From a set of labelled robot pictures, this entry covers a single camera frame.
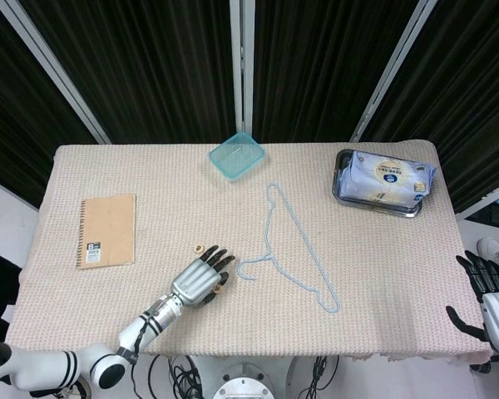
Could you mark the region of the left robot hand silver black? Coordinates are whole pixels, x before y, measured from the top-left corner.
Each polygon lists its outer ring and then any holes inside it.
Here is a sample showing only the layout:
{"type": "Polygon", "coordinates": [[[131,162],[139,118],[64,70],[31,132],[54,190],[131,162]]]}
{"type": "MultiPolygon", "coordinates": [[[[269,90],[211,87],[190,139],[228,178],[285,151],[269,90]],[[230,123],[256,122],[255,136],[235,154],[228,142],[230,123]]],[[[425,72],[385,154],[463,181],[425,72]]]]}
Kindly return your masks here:
{"type": "Polygon", "coordinates": [[[175,277],[170,291],[184,307],[202,308],[225,286],[230,277],[225,268],[234,261],[227,249],[213,245],[175,277]]]}

